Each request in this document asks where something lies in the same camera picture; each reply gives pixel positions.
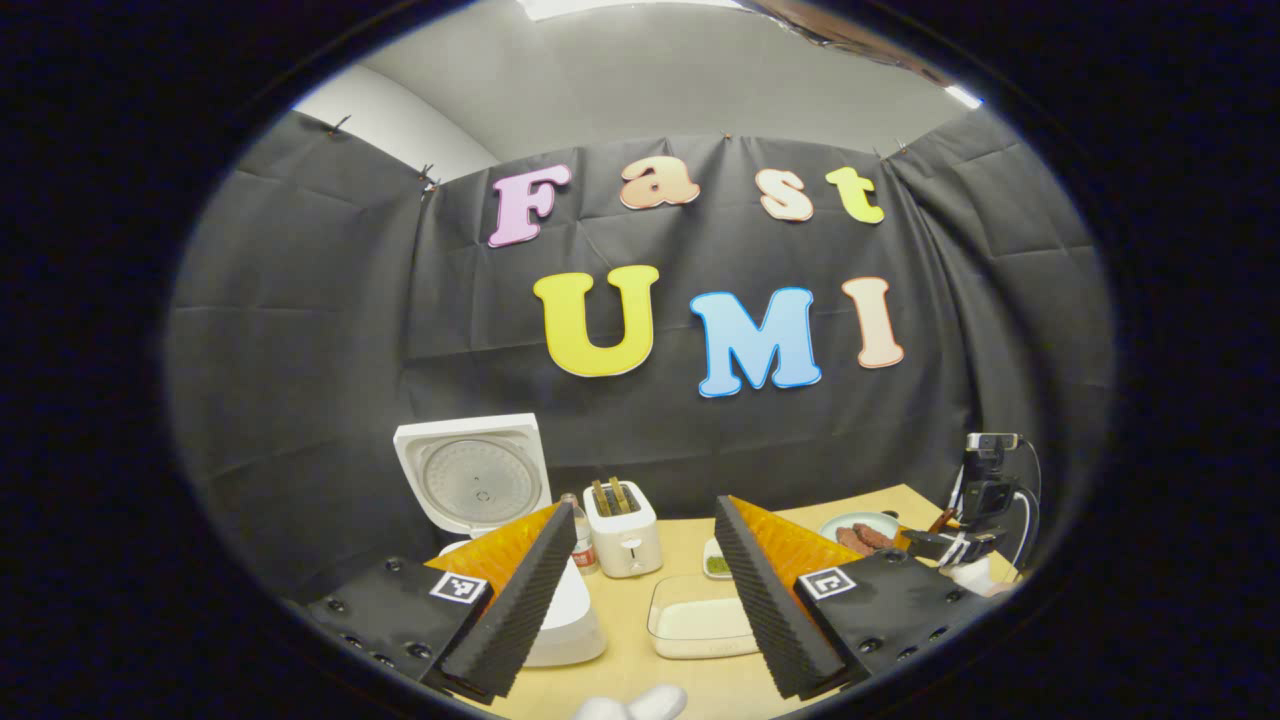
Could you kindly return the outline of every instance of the clear food container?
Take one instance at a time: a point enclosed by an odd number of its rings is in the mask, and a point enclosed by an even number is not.
[[[676,575],[654,585],[649,639],[658,655],[673,660],[759,651],[737,588],[705,575]]]

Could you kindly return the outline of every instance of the bottle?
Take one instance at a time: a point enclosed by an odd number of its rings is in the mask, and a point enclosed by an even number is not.
[[[595,547],[591,544],[591,524],[586,519],[586,512],[577,503],[577,496],[566,492],[561,496],[561,502],[573,506],[573,529],[577,532],[577,544],[573,546],[573,564],[584,575],[590,575],[600,569],[595,561]]]

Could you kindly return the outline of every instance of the table surface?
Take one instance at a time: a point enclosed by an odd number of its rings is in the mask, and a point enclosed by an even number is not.
[[[845,512],[886,510],[896,511],[899,520],[911,529],[928,529],[942,512],[914,489],[895,486],[777,514],[818,532],[827,520]],[[488,707],[474,705],[521,720],[568,720],[589,697],[630,702],[657,684],[669,683],[689,693],[682,719],[753,720],[776,717],[833,694],[836,691],[803,702],[794,697],[782,700],[759,652],[707,660],[667,660],[654,652],[646,629],[653,588],[664,578],[701,574],[703,546],[713,537],[714,524],[712,518],[658,520],[663,559],[659,570],[636,578],[609,578],[603,571],[584,578],[591,607],[608,638],[603,655],[577,665],[525,667],[507,697],[495,698]],[[1010,570],[1007,560],[992,553],[993,579],[1005,578]]]

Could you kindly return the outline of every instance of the white toaster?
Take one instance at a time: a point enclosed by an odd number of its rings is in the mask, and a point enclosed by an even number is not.
[[[582,505],[591,524],[591,544],[600,562],[600,570],[611,578],[644,575],[662,568],[662,546],[658,543],[658,516],[640,488],[630,480],[620,480],[628,503],[636,505],[630,512],[603,516],[595,505],[595,488],[582,491]],[[609,483],[603,486],[605,496],[612,496]]]

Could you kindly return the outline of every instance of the black curtain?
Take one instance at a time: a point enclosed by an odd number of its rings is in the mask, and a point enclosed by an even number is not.
[[[622,206],[622,167],[649,155],[684,160],[701,195]],[[573,179],[538,238],[488,247],[493,181],[557,163]],[[844,165],[876,183],[881,224],[849,217],[824,181]],[[764,213],[763,168],[804,181],[809,222]],[[649,359],[613,378],[556,366],[534,282],[591,274],[588,327],[607,346],[622,327],[604,275],[630,264],[660,273]],[[890,284],[897,365],[856,364],[840,284],[863,275]],[[791,286],[814,293],[822,380],[700,397],[707,350],[689,301],[733,292],[759,323]],[[503,163],[425,196],[416,170],[291,114],[210,202],[166,340],[192,480],[270,588],[306,600],[376,556],[425,557],[448,539],[397,464],[390,437],[408,421],[535,413],[553,493],[617,474],[664,518],[705,516],[726,492],[782,509],[897,483],[941,505],[964,433],[1023,432],[1042,450],[1046,505],[1062,506],[1083,497],[1105,433],[1111,333],[1070,200],[984,111],[883,160],[753,137],[634,140]],[[1034,484],[1027,461],[1010,469]]]

